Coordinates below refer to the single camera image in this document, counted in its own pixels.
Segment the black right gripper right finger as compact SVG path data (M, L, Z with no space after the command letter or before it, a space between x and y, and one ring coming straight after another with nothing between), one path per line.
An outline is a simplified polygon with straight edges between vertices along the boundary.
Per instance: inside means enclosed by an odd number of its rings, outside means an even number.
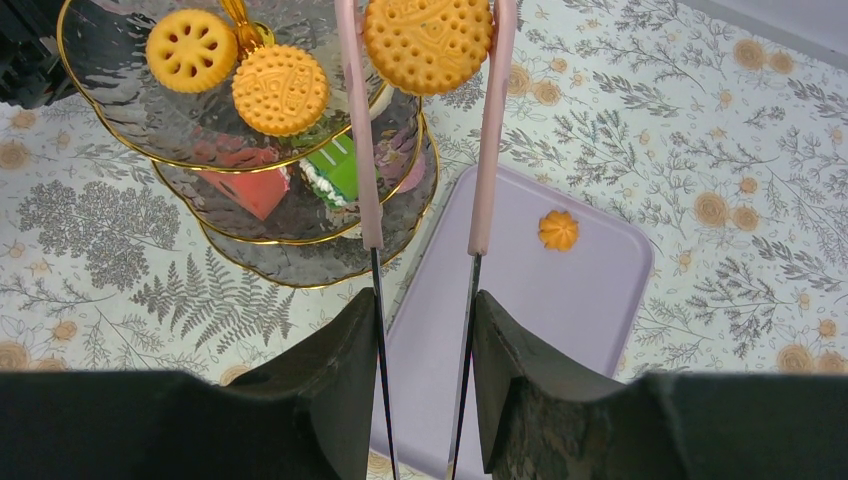
M843 479L843 375L648 373L623 384L475 300L481 456L495 479Z

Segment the lilac plastic tray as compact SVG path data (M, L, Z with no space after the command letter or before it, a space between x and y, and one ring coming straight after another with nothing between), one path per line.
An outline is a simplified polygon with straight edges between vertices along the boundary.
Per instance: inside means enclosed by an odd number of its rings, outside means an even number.
M467 252L475 168L458 178L387 336L398 460L446 471L472 259ZM579 222L566 252L548 250L538 224L551 210ZM643 231L555 189L500 168L480 286L526 329L589 369L612 376L654 261ZM388 453L383 408L371 445Z

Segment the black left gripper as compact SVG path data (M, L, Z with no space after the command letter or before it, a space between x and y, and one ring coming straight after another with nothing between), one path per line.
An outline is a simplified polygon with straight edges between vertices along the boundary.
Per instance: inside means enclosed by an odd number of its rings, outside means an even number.
M77 92L58 51L62 0L1 0L1 102L24 109Z

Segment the orange swirl cookie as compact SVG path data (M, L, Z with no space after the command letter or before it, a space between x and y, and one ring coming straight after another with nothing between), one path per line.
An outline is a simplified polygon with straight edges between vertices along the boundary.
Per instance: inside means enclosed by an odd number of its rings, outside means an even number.
M551 210L539 221L538 238L548 250L569 251L579 239L579 222L568 211Z

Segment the yellow jam-dot cookie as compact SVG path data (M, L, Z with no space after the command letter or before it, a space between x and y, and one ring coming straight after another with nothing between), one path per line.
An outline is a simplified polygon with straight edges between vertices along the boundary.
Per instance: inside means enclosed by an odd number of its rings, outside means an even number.
M201 93L223 82L238 58L231 27L218 15L182 9L151 29L146 60L155 79L178 93Z

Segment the green striped cake piece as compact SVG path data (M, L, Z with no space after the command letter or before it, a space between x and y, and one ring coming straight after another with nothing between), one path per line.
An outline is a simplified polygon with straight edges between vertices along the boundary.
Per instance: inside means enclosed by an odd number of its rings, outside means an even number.
M329 206L344 207L357 200L357 165L350 136L334 138L300 159L299 167L312 191Z

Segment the pink handled tongs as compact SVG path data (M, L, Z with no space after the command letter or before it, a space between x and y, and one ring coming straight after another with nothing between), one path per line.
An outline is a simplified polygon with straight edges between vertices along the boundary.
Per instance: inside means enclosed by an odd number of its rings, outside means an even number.
M489 64L489 74L468 237L468 253L472 258L472 267L462 330L462 355L454 402L452 439L445 472L448 479L455 478L459 466L468 384L471 377L473 330L475 326L474 304L480 288L482 259L489 249L505 100L517 31L516 2L494 1L489 3L493 11L494 34L488 57L484 61ZM384 412L387 418L389 457L395 460L397 450L395 447L395 428L391 419L392 410L385 340L386 328L380 274L380 251L383 247L382 215L376 187L371 119L361 61L361 55L367 53L363 36L364 18L362 20L357 18L359 8L354 1L336 2L335 13L338 20L339 37L342 41L342 66L355 146L362 240L363 246L369 251L371 259L375 318L378 325L378 358Z

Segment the pink cake slice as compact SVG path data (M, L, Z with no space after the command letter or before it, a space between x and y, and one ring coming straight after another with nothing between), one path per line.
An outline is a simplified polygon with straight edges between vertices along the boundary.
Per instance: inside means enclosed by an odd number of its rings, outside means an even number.
M243 139L225 134L219 135L214 142L198 142L193 153L197 160L217 161L228 168L264 166L279 159L279 149L274 146L248 146ZM198 175L259 220L269 216L290 188L290 176L285 167L255 173L202 170Z

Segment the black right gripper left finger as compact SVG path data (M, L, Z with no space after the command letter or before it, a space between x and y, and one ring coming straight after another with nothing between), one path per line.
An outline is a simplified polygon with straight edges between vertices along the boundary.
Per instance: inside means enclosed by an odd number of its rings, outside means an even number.
M5 373L5 479L362 479L374 292L217 386L182 371Z

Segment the three-tier glass cake stand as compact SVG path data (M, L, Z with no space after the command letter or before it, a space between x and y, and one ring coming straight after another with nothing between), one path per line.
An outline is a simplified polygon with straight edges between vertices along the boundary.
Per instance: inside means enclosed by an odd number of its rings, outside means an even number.
M238 115L231 84L203 93L164 87L145 59L148 35L183 1L67 1L57 24L66 70L107 130L149 157L160 179L198 219L211 246L231 262L272 282L318 288L369 274L356 205L333 208L310 188L299 160L340 135L352 138L341 45L330 1L251 1L247 13L267 41L313 55L324 68L330 103L309 130L274 138L252 130ZM264 166L223 166L197 160L193 147L219 135L248 146L274 146L279 159ZM285 167L290 188L265 220L259 220L198 175L255 173Z

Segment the pink sugared cake ball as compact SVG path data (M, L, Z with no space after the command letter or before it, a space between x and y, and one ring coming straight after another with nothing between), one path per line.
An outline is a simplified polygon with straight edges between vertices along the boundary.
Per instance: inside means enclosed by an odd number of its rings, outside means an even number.
M418 132L405 128L375 146L375 163L387 187L397 194L415 188L423 178L426 159L420 152Z

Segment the yellow round biscuit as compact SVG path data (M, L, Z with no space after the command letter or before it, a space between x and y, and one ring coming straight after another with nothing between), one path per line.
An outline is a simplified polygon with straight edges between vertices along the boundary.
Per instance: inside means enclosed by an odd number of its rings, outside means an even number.
M329 103L323 67L308 52L289 45L261 47L236 69L232 98L253 130L287 137L311 128Z
M396 89L416 96L450 93L488 57L492 6L482 0L378 0L364 12L364 46Z

